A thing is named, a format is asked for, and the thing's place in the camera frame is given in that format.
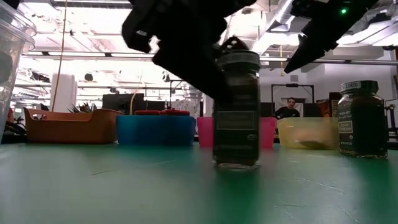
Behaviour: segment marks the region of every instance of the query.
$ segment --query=glass jar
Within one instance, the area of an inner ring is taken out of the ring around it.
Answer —
[[[259,165],[259,55],[230,50],[217,61],[233,94],[230,104],[214,103],[213,162],[216,166],[252,169]]]
[[[365,158],[387,157],[384,100],[377,81],[341,84],[338,103],[340,153]]]

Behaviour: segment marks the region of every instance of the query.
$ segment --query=ceiling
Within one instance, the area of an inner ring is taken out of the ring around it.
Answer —
[[[380,1],[380,5],[387,4],[389,1],[391,0]],[[227,17],[228,28],[221,35],[220,41],[235,35],[252,47],[264,33],[267,22],[266,15],[278,8],[278,2],[279,0],[258,0],[250,9],[241,10]],[[36,54],[61,51],[65,2],[63,0],[23,0],[18,10],[36,25],[37,35],[34,37],[36,53],[31,52],[30,55],[21,59],[17,84],[40,83],[30,78],[31,71],[52,79],[52,75],[58,71],[59,59],[39,57]],[[121,37],[121,25],[131,10],[131,5],[125,0],[69,0],[64,51],[140,54],[140,52],[127,48]],[[265,53],[273,57],[291,56],[298,41],[292,43],[283,41],[285,39],[276,38]],[[157,39],[152,39],[150,44],[152,53],[155,53],[158,49]],[[280,67],[281,64],[280,62],[271,62],[270,66]],[[62,62],[62,73],[76,75],[79,86],[101,85],[130,88],[140,84],[141,86],[166,88],[170,84],[162,80],[164,72],[163,68],[154,65],[149,58],[140,61],[128,59],[115,61],[82,57]],[[87,73],[93,75],[93,82],[85,80],[84,77]],[[183,83],[183,86],[189,88],[186,83]],[[50,89],[43,92],[38,88],[30,88],[30,90],[16,88],[16,92],[18,91],[29,91],[31,95],[49,98],[46,93],[49,93]],[[121,92],[133,91],[123,89]],[[79,89],[78,94],[79,96],[93,95],[94,98],[98,98],[103,93],[109,93],[109,89]],[[187,92],[182,90],[179,95],[180,97],[188,96]]]

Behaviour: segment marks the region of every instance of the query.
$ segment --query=jar lid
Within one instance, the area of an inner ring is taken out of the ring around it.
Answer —
[[[377,83],[377,81],[363,80],[363,81],[343,83],[340,85],[340,93],[346,93],[349,91],[358,91],[358,90],[377,93],[377,91],[379,90],[379,84]]]
[[[235,63],[247,63],[256,70],[260,70],[260,56],[250,50],[229,50],[223,53],[217,61],[221,67]]]

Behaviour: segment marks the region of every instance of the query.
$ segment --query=desk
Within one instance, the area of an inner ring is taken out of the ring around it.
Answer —
[[[396,223],[398,152],[263,151],[252,172],[211,151],[14,144],[0,148],[1,224]]]

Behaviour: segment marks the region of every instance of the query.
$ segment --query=orange basket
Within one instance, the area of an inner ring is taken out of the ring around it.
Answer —
[[[93,113],[57,113],[24,108],[27,140],[31,143],[107,144],[117,140],[116,116],[98,109]],[[42,115],[42,119],[33,119]]]

